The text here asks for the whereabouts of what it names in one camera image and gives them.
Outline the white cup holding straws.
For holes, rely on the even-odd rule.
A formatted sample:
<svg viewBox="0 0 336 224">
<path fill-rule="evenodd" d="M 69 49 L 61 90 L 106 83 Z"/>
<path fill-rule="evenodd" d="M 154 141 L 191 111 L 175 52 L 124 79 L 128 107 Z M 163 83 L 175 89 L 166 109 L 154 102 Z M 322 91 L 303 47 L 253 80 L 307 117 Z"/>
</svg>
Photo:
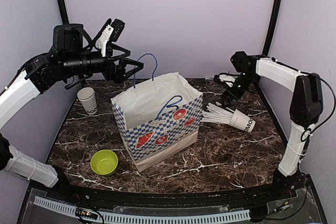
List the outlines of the white cup holding straws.
<svg viewBox="0 0 336 224">
<path fill-rule="evenodd" d="M 243 112 L 236 109 L 232 115 L 229 122 L 229 126 L 244 131 L 246 133 L 251 133 L 256 125 L 256 121 L 251 117 L 247 116 Z"/>
</svg>

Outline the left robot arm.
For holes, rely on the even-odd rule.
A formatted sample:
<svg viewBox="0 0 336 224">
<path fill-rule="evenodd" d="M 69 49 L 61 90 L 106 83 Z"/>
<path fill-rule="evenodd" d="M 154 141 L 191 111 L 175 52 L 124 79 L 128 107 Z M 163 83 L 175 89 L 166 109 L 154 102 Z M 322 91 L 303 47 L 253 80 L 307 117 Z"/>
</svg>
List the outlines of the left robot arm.
<svg viewBox="0 0 336 224">
<path fill-rule="evenodd" d="M 58 81 L 101 73 L 106 80 L 123 83 L 142 70 L 143 66 L 142 62 L 129 59 L 127 54 L 111 57 L 102 56 L 98 51 L 57 57 L 47 54 L 35 56 L 22 66 L 12 84 L 1 93 L 1 127 Z M 67 177 L 59 168 L 23 154 L 10 145 L 5 137 L 1 137 L 1 169 L 53 188 L 54 193 L 63 201 L 74 197 L 74 189 L 67 184 Z"/>
</svg>

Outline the patterned paper takeout bag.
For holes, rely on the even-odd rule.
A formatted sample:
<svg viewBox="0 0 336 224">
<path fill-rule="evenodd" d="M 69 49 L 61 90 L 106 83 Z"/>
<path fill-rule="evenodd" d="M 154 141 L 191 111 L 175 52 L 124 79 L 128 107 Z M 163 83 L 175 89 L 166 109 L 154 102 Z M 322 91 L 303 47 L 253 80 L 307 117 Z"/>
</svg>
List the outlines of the patterned paper takeout bag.
<svg viewBox="0 0 336 224">
<path fill-rule="evenodd" d="M 111 104 L 125 149 L 139 172 L 197 141 L 203 93 L 178 72 L 134 83 Z"/>
</svg>

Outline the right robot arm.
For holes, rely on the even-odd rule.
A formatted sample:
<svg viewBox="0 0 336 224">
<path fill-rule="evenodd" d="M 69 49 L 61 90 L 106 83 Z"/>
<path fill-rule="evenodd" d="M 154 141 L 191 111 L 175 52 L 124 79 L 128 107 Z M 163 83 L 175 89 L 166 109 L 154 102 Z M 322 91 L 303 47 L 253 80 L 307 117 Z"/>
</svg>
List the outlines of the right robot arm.
<svg viewBox="0 0 336 224">
<path fill-rule="evenodd" d="M 269 79 L 292 93 L 291 132 L 275 174 L 280 178 L 293 176 L 298 171 L 310 135 L 320 126 L 318 121 L 323 111 L 322 79 L 316 73 L 302 72 L 264 55 L 249 56 L 238 51 L 230 61 L 239 75 L 222 94 L 223 106 L 239 100 L 259 78 Z"/>
</svg>

